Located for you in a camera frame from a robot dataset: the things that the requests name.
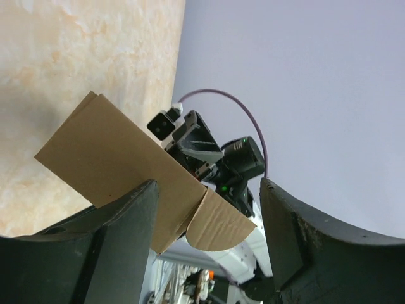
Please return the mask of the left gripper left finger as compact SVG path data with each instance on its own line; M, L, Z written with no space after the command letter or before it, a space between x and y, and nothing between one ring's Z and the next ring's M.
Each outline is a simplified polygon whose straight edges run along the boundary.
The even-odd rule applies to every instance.
M1 238L2 303L140 303L158 209L148 180L33 235Z

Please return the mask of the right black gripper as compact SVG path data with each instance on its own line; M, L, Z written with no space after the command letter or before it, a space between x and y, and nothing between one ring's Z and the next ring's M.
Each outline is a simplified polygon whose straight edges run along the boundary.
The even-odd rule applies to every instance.
M172 133L164 150L199 181L209 175L211 167L224 156L195 110L184 116L184 123Z

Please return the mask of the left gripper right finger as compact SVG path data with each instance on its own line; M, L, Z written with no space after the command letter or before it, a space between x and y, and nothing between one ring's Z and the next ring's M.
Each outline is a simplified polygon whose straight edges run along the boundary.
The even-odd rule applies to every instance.
M404 239L343 222L261 179L274 303L404 303Z

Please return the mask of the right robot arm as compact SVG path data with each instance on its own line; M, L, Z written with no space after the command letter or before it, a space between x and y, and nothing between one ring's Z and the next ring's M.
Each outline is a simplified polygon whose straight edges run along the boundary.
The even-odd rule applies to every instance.
M237 246L205 254L251 300L264 303L272 297L273 276L261 212L247 183L265 171L265 160L250 136L234 139L223 146L214 140L200 114L171 107L165 113L162 129L170 138L167 151L201 182L215 187L223 199L255 224L255 229Z

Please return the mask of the brown cardboard box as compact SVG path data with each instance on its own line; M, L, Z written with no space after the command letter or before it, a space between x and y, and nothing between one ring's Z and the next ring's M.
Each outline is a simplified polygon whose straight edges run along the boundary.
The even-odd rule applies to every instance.
M228 250L256 227L102 94L89 92L35 157L96 207L149 179L156 181L159 203L151 248L159 254L182 234L196 249Z

